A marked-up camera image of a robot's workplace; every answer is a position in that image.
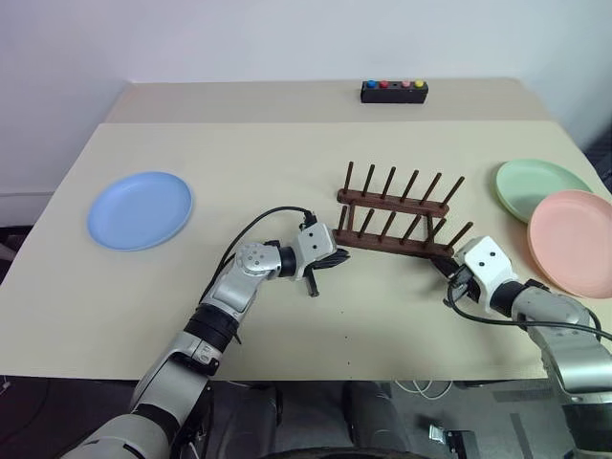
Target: pink plate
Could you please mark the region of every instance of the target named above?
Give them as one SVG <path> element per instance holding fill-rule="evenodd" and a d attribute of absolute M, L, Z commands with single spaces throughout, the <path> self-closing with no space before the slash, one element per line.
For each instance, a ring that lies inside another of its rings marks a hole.
<path fill-rule="evenodd" d="M 544 199 L 529 222 L 529 248 L 541 270 L 573 295 L 612 297 L 612 205 L 565 190 Z"/>

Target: black box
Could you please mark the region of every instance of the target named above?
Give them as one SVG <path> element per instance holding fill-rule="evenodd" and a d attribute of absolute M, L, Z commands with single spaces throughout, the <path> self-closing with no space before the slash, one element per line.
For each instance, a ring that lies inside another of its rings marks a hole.
<path fill-rule="evenodd" d="M 404 87 L 401 81 L 375 81 L 372 88 L 367 85 L 368 81 L 361 83 L 362 103 L 423 103 L 429 92 L 426 82 L 420 88 L 414 85 L 414 81 L 408 87 Z"/>

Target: white wall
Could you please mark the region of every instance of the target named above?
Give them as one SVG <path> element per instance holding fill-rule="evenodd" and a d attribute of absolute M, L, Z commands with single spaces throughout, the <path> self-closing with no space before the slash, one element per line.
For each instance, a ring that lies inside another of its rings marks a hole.
<path fill-rule="evenodd" d="M 585 146 L 612 118 L 611 20 L 609 0 L 4 0 L 0 225 L 35 218 L 2 194 L 55 189 L 125 80 L 519 77 Z"/>

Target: wooden peg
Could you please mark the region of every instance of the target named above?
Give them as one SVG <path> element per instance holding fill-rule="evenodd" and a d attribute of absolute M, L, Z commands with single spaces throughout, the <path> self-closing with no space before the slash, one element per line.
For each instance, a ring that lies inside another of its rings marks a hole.
<path fill-rule="evenodd" d="M 353 174 L 353 162 L 349 162 L 348 169 L 346 169 L 346 179 L 344 179 L 344 189 L 342 190 L 343 194 L 346 194 L 348 190 L 348 184 L 351 183 L 351 174 Z"/>
<path fill-rule="evenodd" d="M 336 234 L 342 233 L 342 228 L 344 227 L 345 217 L 346 217 L 346 206 L 342 206 L 342 212 L 340 213 L 340 221 L 338 223 L 338 229 L 336 230 Z"/>
<path fill-rule="evenodd" d="M 393 219 L 395 218 L 395 214 L 396 212 L 391 212 L 389 215 L 389 218 L 387 219 L 386 223 L 384 224 L 384 228 L 382 229 L 382 233 L 379 236 L 379 241 L 383 241 L 384 237 L 386 236 L 386 232 L 389 231 L 389 228 L 391 227 L 391 224 L 393 223 Z"/>
<path fill-rule="evenodd" d="M 444 250 L 449 251 L 450 249 L 452 249 L 452 246 L 454 246 L 457 243 L 457 241 L 459 241 L 459 239 L 461 239 L 464 236 L 464 234 L 468 232 L 471 227 L 473 227 L 473 225 L 474 224 L 472 222 L 467 222 L 466 225 L 459 230 L 459 232 L 455 235 L 455 237 L 450 239 L 450 242 L 444 247 Z"/>
<path fill-rule="evenodd" d="M 440 208 L 443 208 L 446 204 L 448 204 L 448 201 L 450 201 L 450 198 L 452 198 L 452 196 L 457 192 L 457 189 L 459 189 L 459 186 L 461 186 L 464 180 L 466 180 L 465 177 L 459 177 L 457 183 L 448 192 L 447 197 L 444 198 L 444 201 L 440 203 Z"/>
<path fill-rule="evenodd" d="M 446 218 L 443 218 L 442 220 L 440 220 L 438 222 L 438 225 L 436 225 L 436 228 L 434 228 L 431 233 L 427 236 L 427 239 L 425 240 L 425 242 L 423 243 L 423 247 L 427 247 L 429 244 L 431 244 L 433 242 L 433 238 L 435 237 L 435 235 L 442 229 L 442 227 L 444 226 L 444 224 L 447 222 Z"/>
<path fill-rule="evenodd" d="M 386 178 L 386 183 L 384 184 L 384 188 L 382 189 L 381 199 L 384 199 L 386 197 L 386 192 L 389 190 L 389 187 L 391 186 L 391 181 L 393 180 L 394 174 L 395 174 L 395 165 L 391 167 L 391 170 L 389 170 L 389 176 Z"/>
<path fill-rule="evenodd" d="M 353 230 L 353 222 L 355 221 L 355 205 L 351 203 L 348 207 L 348 225 L 346 229 L 349 231 Z"/>
<path fill-rule="evenodd" d="M 365 229 L 370 224 L 370 220 L 372 220 L 372 215 L 374 215 L 374 209 L 370 208 L 368 210 L 368 212 L 367 212 L 367 215 L 365 216 L 365 220 L 363 221 L 363 225 L 361 225 L 360 233 L 357 235 L 357 237 L 359 237 L 359 239 L 361 239 L 363 237 L 363 234 L 365 233 Z"/>
<path fill-rule="evenodd" d="M 412 234 L 412 231 L 414 231 L 414 229 L 417 228 L 417 225 L 419 224 L 419 221 L 421 220 L 422 216 L 423 215 L 416 215 L 414 217 L 414 220 L 412 220 L 412 223 L 410 224 L 408 229 L 405 231 L 404 237 L 400 241 L 400 244 L 402 245 L 405 244 L 405 241 L 408 240 L 408 237 L 410 237 L 410 234 Z"/>
<path fill-rule="evenodd" d="M 423 203 L 427 200 L 427 198 L 429 197 L 429 195 L 431 194 L 431 191 L 433 191 L 433 188 L 436 187 L 436 185 L 438 184 L 438 181 L 440 180 L 440 177 L 442 177 L 442 174 L 440 172 L 438 172 L 436 174 L 436 176 L 433 178 L 433 182 L 431 182 L 431 185 L 429 186 L 429 188 L 427 189 L 427 191 L 425 192 L 425 196 L 423 196 L 423 199 L 421 200 L 421 202 L 419 203 L 421 206 L 423 205 Z"/>
<path fill-rule="evenodd" d="M 408 182 L 408 185 L 406 185 L 405 187 L 404 194 L 400 198 L 401 203 L 405 201 L 405 197 L 408 195 L 408 191 L 410 191 L 410 189 L 414 185 L 414 181 L 417 180 L 417 175 L 419 175 L 419 171 L 415 169 L 414 172 L 412 172 L 412 177 L 410 177 L 410 181 Z"/>
<path fill-rule="evenodd" d="M 361 196 L 365 196 L 367 193 L 367 189 L 370 186 L 370 180 L 372 180 L 372 174 L 374 173 L 374 165 L 370 165 L 370 170 L 367 171 L 367 178 L 365 179 L 365 185 L 363 186 L 363 191 L 361 192 Z"/>
<path fill-rule="evenodd" d="M 427 237 L 429 237 L 430 234 L 433 233 L 433 218 L 431 217 L 431 214 L 428 213 L 426 215 L 426 224 L 427 224 Z"/>

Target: blue plate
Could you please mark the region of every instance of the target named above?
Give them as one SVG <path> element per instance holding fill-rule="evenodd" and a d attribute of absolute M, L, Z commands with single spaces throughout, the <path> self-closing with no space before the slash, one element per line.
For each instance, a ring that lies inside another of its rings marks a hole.
<path fill-rule="evenodd" d="M 191 206 L 183 180 L 165 172 L 143 172 L 102 191 L 89 210 L 87 230 L 108 249 L 141 251 L 179 232 Z"/>

